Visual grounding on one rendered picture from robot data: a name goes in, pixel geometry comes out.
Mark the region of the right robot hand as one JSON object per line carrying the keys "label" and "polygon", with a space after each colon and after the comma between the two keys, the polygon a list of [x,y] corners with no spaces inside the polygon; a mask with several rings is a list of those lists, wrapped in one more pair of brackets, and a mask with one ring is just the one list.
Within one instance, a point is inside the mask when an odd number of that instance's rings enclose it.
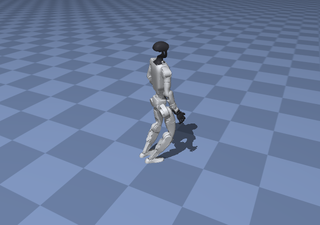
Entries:
{"label": "right robot hand", "polygon": [[185,118],[185,113],[184,112],[181,112],[179,109],[178,109],[178,112],[176,113],[174,110],[172,110],[173,113],[177,116],[177,119],[179,120],[179,124],[183,123],[184,120],[186,119]]}

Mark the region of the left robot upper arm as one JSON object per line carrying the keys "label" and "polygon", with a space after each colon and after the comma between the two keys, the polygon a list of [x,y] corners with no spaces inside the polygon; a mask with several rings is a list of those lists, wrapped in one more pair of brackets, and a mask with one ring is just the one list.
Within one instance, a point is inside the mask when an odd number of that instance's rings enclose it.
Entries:
{"label": "left robot upper arm", "polygon": [[152,75],[151,75],[151,62],[153,59],[156,59],[155,57],[154,58],[151,58],[150,61],[149,61],[149,68],[148,68],[148,71],[147,71],[147,78],[149,81],[152,81]]}

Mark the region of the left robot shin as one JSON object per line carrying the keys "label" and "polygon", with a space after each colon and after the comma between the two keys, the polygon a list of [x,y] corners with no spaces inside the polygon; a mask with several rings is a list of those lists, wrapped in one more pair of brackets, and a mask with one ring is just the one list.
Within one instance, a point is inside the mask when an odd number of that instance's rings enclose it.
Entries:
{"label": "left robot shin", "polygon": [[157,137],[158,137],[158,135],[160,133],[160,131],[159,132],[152,131],[152,125],[151,125],[151,129],[149,130],[147,138],[146,138],[146,144],[145,144],[145,147],[143,149],[144,154],[148,153],[149,149],[151,148],[152,144],[155,142],[155,140],[157,139]]}

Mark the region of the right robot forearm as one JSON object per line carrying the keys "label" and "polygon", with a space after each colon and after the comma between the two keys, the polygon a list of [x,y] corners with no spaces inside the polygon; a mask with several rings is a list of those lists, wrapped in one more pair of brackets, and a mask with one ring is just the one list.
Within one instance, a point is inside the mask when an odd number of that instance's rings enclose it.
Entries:
{"label": "right robot forearm", "polygon": [[170,91],[168,95],[169,97],[167,98],[167,102],[169,103],[169,107],[177,113],[179,109],[175,103],[173,91]]}

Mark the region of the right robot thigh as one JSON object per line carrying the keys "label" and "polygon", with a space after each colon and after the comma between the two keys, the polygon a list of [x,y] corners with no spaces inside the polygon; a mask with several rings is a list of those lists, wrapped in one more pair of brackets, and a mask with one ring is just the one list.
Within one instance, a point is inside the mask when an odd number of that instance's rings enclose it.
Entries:
{"label": "right robot thigh", "polygon": [[170,135],[173,139],[176,130],[176,120],[173,111],[169,106],[161,104],[159,106],[159,113],[161,117],[164,118],[166,128],[168,129],[167,132],[163,133],[162,138],[164,139],[166,136]]}

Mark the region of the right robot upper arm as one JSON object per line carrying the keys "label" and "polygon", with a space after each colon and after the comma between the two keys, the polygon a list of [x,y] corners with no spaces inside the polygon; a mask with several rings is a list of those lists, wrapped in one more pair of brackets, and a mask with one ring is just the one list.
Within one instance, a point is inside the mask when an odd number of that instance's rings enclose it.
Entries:
{"label": "right robot upper arm", "polygon": [[169,98],[169,92],[172,91],[172,90],[170,90],[172,72],[168,67],[162,67],[161,68],[161,76],[163,78],[163,87],[164,87],[163,95],[166,98]]}

